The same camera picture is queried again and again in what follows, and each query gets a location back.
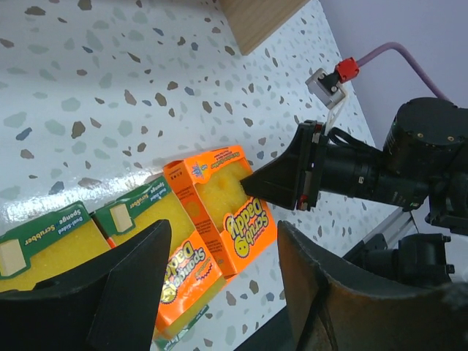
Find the orange Scrub Daddy box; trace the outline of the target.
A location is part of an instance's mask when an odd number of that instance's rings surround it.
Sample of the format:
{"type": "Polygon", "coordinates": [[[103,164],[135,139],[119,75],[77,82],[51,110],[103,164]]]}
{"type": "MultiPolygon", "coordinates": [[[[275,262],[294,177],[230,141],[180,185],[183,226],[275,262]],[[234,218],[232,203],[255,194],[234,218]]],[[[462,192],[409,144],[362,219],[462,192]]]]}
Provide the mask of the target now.
{"type": "Polygon", "coordinates": [[[241,185],[252,169],[240,145],[172,161],[163,171],[225,277],[242,272],[276,240],[267,203],[241,185]]]}

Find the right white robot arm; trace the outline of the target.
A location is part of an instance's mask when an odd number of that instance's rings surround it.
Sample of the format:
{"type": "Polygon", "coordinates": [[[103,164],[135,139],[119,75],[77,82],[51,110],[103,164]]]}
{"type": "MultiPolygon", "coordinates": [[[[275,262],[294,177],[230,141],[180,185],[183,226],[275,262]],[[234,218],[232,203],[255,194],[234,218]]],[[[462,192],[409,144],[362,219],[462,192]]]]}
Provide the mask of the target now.
{"type": "Polygon", "coordinates": [[[421,97],[397,111],[382,149],[331,123],[301,123],[285,151],[241,181],[245,193],[309,211],[319,193],[394,205],[429,204],[426,222],[467,234],[467,110],[421,97]]]}

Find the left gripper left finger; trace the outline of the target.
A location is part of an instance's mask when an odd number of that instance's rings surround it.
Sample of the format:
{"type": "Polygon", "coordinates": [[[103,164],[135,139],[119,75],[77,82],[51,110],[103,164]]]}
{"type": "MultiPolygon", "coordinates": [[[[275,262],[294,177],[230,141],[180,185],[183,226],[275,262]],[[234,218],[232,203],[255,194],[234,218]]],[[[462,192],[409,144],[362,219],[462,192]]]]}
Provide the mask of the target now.
{"type": "Polygon", "coordinates": [[[1,349],[149,350],[170,243],[158,220],[33,290],[3,292],[1,349]]]}

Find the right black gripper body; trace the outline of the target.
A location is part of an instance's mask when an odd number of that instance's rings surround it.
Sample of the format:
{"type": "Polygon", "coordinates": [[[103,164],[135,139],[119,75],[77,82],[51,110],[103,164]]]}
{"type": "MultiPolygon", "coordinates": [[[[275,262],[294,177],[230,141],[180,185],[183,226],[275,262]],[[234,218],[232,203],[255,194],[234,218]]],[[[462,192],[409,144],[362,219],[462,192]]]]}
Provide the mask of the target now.
{"type": "Polygon", "coordinates": [[[299,124],[292,141],[298,152],[298,195],[295,208],[309,211],[321,191],[372,199],[380,171],[380,151],[324,123],[299,124]]]}

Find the Sponge Daddy sponge pack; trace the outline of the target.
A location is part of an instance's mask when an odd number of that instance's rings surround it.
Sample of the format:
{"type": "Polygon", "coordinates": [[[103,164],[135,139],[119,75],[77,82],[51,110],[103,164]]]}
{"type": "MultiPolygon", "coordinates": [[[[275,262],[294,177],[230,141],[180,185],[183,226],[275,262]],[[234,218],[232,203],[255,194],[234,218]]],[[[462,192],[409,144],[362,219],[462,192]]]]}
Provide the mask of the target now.
{"type": "Polygon", "coordinates": [[[110,249],[82,202],[51,211],[1,237],[1,291],[32,290],[110,249]]]}
{"type": "Polygon", "coordinates": [[[221,269],[164,176],[98,208],[91,216],[117,245],[157,220],[169,221],[170,251],[154,338],[175,337],[224,287],[221,269]]]}

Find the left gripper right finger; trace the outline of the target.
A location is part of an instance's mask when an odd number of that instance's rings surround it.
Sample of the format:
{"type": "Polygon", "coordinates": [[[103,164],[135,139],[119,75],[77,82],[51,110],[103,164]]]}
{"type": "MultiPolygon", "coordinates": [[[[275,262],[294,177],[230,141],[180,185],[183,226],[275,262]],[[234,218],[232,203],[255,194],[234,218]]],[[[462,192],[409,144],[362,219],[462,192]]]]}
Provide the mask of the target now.
{"type": "Polygon", "coordinates": [[[277,225],[295,350],[466,350],[467,284],[419,288],[365,271],[277,225]]]}

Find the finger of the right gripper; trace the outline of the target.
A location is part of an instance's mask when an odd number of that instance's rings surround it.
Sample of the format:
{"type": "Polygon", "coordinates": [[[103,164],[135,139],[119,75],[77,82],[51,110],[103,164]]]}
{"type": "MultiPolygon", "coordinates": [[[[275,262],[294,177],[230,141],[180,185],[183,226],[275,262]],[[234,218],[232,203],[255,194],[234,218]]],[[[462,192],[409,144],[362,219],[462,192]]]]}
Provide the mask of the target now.
{"type": "Polygon", "coordinates": [[[286,150],[273,161],[241,180],[249,196],[285,209],[295,209],[302,161],[303,126],[300,124],[286,150]]]}

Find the wooden two-tier shelf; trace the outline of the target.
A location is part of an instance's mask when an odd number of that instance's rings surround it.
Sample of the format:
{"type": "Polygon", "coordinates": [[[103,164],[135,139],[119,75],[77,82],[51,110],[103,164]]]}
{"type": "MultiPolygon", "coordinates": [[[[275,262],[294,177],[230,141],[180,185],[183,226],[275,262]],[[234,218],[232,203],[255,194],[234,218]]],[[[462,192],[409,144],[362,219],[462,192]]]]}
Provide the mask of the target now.
{"type": "Polygon", "coordinates": [[[219,2],[243,56],[249,55],[307,0],[222,0],[219,2]]]}

